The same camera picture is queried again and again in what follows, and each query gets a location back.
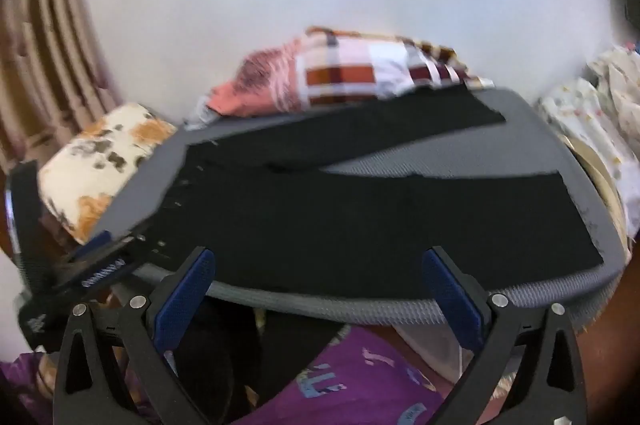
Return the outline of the purple printed shirt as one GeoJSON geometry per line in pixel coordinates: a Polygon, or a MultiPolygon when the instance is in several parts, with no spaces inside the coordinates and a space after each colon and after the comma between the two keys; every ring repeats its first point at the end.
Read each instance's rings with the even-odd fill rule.
{"type": "Polygon", "coordinates": [[[425,424],[444,402],[385,339],[347,325],[276,397],[240,424],[425,424]]]}

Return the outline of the black trousers on legs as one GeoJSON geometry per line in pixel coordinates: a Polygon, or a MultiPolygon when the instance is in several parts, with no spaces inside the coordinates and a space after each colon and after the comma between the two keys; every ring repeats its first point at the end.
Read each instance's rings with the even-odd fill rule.
{"type": "Polygon", "coordinates": [[[174,351],[178,379],[211,424],[230,424],[276,397],[338,334],[338,322],[206,297],[174,351]]]}

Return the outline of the grey mesh mattress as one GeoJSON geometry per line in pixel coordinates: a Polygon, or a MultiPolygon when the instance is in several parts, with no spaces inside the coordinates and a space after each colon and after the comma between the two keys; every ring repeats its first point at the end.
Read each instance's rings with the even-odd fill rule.
{"type": "MultiPolygon", "coordinates": [[[[612,297],[627,264],[620,241],[596,188],[567,146],[518,94],[488,89],[477,99],[506,119],[491,127],[469,129],[413,143],[396,151],[336,166],[344,174],[398,176],[420,172],[428,177],[525,176],[557,172],[584,220],[601,266],[557,280],[509,287],[504,293],[521,307],[563,304],[575,327],[588,327],[612,297]]],[[[152,215],[181,167],[190,144],[217,140],[229,134],[297,122],[295,115],[232,118],[195,131],[178,130],[144,162],[114,197],[93,231],[118,237],[152,215]]],[[[433,301],[363,301],[241,289],[213,283],[208,296],[253,307],[291,312],[352,324],[440,324],[442,312],[433,301]]]]}

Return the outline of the floral white orange pillow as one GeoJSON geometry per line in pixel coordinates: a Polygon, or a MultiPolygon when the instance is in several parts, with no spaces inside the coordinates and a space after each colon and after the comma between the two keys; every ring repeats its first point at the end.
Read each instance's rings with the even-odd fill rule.
{"type": "Polygon", "coordinates": [[[38,174],[44,206],[84,244],[116,194],[176,127],[137,103],[107,113],[70,140],[38,174]]]}

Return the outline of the beige patterned curtain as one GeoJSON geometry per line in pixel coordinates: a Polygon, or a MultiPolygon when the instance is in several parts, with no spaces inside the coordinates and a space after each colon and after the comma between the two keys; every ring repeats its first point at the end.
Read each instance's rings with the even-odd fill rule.
{"type": "Polygon", "coordinates": [[[46,163],[119,104],[86,0],[1,0],[1,170],[46,163]]]}

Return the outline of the white patterned cloth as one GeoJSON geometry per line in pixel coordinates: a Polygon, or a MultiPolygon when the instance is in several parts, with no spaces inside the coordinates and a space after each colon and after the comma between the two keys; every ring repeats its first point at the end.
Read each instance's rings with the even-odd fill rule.
{"type": "Polygon", "coordinates": [[[639,232],[639,51],[615,47],[589,64],[592,77],[553,88],[537,110],[566,137],[588,145],[615,183],[627,232],[639,232]]]}

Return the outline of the black denim pants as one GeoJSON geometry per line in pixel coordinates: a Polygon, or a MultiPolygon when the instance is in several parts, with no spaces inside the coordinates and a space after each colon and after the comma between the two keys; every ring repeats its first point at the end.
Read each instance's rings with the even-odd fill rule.
{"type": "Polygon", "coordinates": [[[161,263],[209,249],[227,284],[345,298],[425,297],[435,246],[486,289],[600,266],[558,174],[424,174],[431,138],[503,122],[457,88],[192,145],[145,241],[161,263]]]}

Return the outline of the pink checkered pillow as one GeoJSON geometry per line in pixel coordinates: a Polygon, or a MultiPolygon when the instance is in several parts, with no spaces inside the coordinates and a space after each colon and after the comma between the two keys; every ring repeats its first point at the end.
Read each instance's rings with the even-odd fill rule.
{"type": "Polygon", "coordinates": [[[311,27],[280,47],[247,55],[234,77],[206,96],[207,113],[255,117],[403,96],[416,88],[494,83],[454,49],[401,36],[311,27]]]}

